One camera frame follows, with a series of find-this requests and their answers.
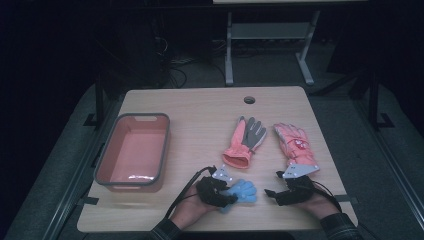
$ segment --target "blue glove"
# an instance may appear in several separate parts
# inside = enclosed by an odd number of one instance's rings
[[[245,181],[240,179],[236,184],[231,186],[230,189],[221,191],[222,195],[230,196],[236,195],[237,201],[236,203],[254,203],[256,202],[256,188],[250,181]],[[230,210],[232,204],[228,204],[226,207],[221,208],[220,211],[222,213],[226,213]]]

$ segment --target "wooden tabletop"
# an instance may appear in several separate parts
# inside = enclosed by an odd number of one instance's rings
[[[253,97],[255,103],[246,104],[247,96]],[[284,171],[287,162],[272,127],[279,122],[303,128],[308,134],[321,168],[311,179],[324,184],[335,195],[346,194],[311,105],[300,87],[134,90],[127,93],[120,110],[120,114],[152,112],[166,113],[171,120],[162,189],[156,193],[113,193],[93,182],[89,197],[99,201],[97,205],[85,204],[78,221],[80,231],[151,230],[197,171],[223,164],[222,153],[229,147],[236,121],[242,115],[262,121],[268,134],[253,155],[250,168],[227,167],[234,178],[229,185],[237,179],[252,181],[258,190],[257,202],[236,204],[226,214],[211,212],[187,231],[320,228],[308,213],[292,206],[280,207],[264,192],[264,189],[286,190],[275,174]],[[351,204],[342,202],[341,206],[357,224]]]

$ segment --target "person's left hand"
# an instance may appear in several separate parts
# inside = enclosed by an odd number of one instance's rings
[[[200,200],[197,195],[196,184],[188,189],[184,196],[186,198],[177,205],[170,218],[181,230],[197,222],[206,213],[218,209],[218,207],[206,204]]]

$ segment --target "table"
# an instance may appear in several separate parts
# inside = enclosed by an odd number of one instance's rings
[[[343,2],[366,2],[367,0],[213,0],[214,4],[264,4],[264,3],[343,3]],[[233,64],[231,60],[232,39],[303,39],[305,41],[302,49],[296,53],[305,83],[314,84],[314,79],[306,63],[309,46],[318,22],[320,11],[311,14],[308,22],[295,23],[233,23],[232,13],[228,13],[227,23],[227,51],[225,56],[225,84],[234,84]]]
[[[255,99],[246,104],[244,98]],[[268,135],[252,157],[250,168],[227,167],[237,179],[252,181],[257,192],[254,204],[236,204],[229,213],[211,212],[187,231],[306,230],[320,228],[308,213],[292,206],[280,207],[264,189],[285,190],[275,172],[286,169],[272,125],[291,123],[309,135],[320,171],[311,178],[335,195],[346,190],[334,165],[318,122],[304,90],[300,87],[251,87],[133,90],[124,99],[119,114],[163,112],[171,119],[171,140],[165,179],[156,193],[113,193],[93,182],[89,197],[96,205],[85,204],[78,221],[82,232],[149,231],[194,173],[203,167],[223,164],[221,154],[229,147],[239,116],[255,117],[266,126]],[[350,202],[341,202],[343,211],[357,224]]]

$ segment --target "hole in table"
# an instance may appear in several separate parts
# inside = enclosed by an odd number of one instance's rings
[[[247,97],[244,98],[244,102],[247,103],[247,104],[254,104],[255,101],[256,101],[255,98],[252,97],[252,96],[247,96]]]

